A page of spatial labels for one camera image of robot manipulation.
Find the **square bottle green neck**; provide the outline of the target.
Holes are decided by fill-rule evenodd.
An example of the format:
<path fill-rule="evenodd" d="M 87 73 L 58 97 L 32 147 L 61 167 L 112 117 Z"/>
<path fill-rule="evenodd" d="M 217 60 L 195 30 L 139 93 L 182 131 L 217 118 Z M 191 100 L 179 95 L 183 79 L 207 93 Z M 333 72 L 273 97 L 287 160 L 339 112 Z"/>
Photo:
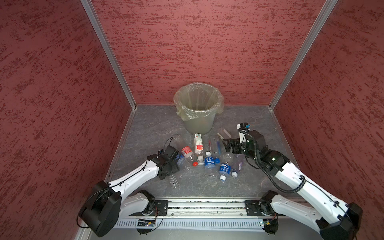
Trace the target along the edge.
<path fill-rule="evenodd" d="M 227 140 L 232 138 L 232 135 L 224 127 L 218 129 L 217 135 L 221 140 Z"/>

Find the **clear bottle blue cap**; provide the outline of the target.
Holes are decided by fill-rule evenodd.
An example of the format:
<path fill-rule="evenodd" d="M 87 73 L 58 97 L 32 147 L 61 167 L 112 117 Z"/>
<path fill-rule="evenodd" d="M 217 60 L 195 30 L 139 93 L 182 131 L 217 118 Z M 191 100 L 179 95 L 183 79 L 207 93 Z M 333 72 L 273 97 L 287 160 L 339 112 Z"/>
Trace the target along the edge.
<path fill-rule="evenodd" d="M 211 135 L 209 138 L 209 146 L 211 150 L 211 154 L 215 160 L 215 164 L 218 165 L 221 157 L 221 145 L 220 139 L 217 135 Z"/>

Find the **clear bottle red label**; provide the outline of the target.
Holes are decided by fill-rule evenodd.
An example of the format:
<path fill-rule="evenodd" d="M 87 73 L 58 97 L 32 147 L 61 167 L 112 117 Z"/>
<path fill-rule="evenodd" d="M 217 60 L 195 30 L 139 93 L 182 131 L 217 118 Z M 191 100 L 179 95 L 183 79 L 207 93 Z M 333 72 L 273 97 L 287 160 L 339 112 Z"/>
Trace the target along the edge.
<path fill-rule="evenodd" d="M 174 135 L 173 143 L 176 149 L 183 155 L 185 160 L 187 160 L 193 167 L 198 166 L 196 154 L 192 151 L 190 146 L 181 135 Z"/>

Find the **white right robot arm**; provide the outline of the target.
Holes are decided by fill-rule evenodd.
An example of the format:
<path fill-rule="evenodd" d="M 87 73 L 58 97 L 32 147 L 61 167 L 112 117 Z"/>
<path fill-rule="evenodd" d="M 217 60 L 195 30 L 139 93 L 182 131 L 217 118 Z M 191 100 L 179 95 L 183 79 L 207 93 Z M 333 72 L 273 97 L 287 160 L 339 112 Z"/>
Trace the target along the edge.
<path fill-rule="evenodd" d="M 361 226 L 363 210 L 356 203 L 346 203 L 330 194 L 282 153 L 269 149 L 265 138 L 249 130 L 248 123 L 238 125 L 239 138 L 224 139 L 228 153 L 242 154 L 255 162 L 278 192 L 268 191 L 259 200 L 258 209 L 273 219 L 264 224 L 265 231 L 275 233 L 278 215 L 300 222 L 324 240 L 354 240 Z"/>

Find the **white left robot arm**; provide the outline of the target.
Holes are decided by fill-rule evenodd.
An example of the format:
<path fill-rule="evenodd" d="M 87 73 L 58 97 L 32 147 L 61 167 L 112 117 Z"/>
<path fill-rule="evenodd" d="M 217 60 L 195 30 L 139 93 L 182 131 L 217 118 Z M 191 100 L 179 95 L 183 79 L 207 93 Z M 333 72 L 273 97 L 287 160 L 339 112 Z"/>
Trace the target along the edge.
<path fill-rule="evenodd" d="M 109 183 L 100 181 L 79 210 L 76 221 L 81 219 L 86 228 L 98 237 L 105 236 L 116 223 L 132 214 L 156 210 L 155 197 L 148 191 L 139 191 L 130 196 L 143 184 L 158 177 L 160 180 L 177 173 L 181 153 L 172 146 L 158 151 L 135 170 Z"/>

